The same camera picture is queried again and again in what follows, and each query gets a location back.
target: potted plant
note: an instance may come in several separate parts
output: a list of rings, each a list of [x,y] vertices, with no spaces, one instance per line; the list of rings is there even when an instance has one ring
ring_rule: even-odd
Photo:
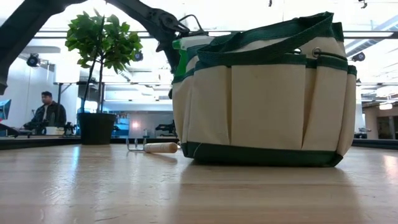
[[[78,50],[77,61],[82,68],[89,68],[89,77],[85,95],[78,113],[82,144],[109,144],[116,116],[102,113],[101,97],[103,94],[103,69],[113,68],[116,73],[126,69],[126,64],[136,61],[136,54],[142,48],[137,32],[129,32],[130,25],[115,16],[101,16],[95,10],[95,16],[86,12],[77,15],[69,24],[65,46],[69,51]],[[95,65],[99,65],[97,113],[85,113],[84,106],[90,80]]]

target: black robotic arm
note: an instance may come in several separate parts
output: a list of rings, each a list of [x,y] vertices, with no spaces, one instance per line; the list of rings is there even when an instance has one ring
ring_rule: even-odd
[[[55,14],[63,12],[71,4],[86,0],[25,0],[0,27],[0,95],[7,88],[8,70],[34,35]],[[178,66],[180,55],[172,48],[172,42],[190,35],[175,16],[161,9],[151,8],[140,0],[108,0],[127,15],[141,23],[148,33],[159,41],[157,52],[163,50],[172,68]]]

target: wooden handle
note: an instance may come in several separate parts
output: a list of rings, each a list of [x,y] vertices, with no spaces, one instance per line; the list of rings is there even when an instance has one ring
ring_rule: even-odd
[[[144,145],[144,151],[148,153],[175,153],[178,145],[174,142],[170,143],[150,143]]]

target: green leaves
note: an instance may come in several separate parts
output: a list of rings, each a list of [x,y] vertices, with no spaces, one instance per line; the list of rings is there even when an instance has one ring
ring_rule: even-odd
[[[135,61],[135,54],[142,48],[137,32],[130,32],[130,25],[120,24],[118,17],[111,15],[106,18],[103,27],[99,55],[95,55],[102,16],[94,9],[95,16],[86,12],[77,15],[68,25],[65,46],[69,51],[78,50],[81,59],[77,61],[82,68],[89,68],[89,62],[99,60],[104,67],[113,68],[116,73],[126,69],[130,61]]]

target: small tree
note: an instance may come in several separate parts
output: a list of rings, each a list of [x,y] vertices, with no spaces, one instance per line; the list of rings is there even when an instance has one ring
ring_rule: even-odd
[[[130,65],[130,61],[137,60],[136,54],[142,48],[137,32],[129,32],[130,25],[126,22],[120,24],[115,15],[105,17],[97,10],[94,11],[95,16],[89,16],[83,11],[82,15],[77,15],[77,18],[71,21],[65,42],[69,51],[79,50],[81,58],[77,64],[82,68],[90,68],[81,106],[82,113],[95,63],[98,62],[100,65],[97,98],[97,113],[99,113],[101,93],[104,91],[102,89],[104,67],[113,68],[116,73],[120,73],[126,69],[126,64]]]

